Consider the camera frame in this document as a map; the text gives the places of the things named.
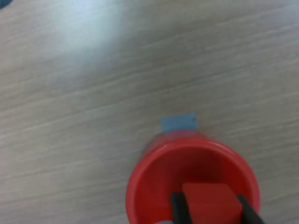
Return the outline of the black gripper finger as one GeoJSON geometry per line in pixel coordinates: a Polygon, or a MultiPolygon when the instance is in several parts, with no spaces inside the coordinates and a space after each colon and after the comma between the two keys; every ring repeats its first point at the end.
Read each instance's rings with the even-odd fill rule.
{"type": "Polygon", "coordinates": [[[182,192],[171,194],[171,208],[174,224],[192,224],[189,208],[182,192]]]}
{"type": "Polygon", "coordinates": [[[237,195],[242,205],[241,224],[265,224],[243,195],[237,195]]]}

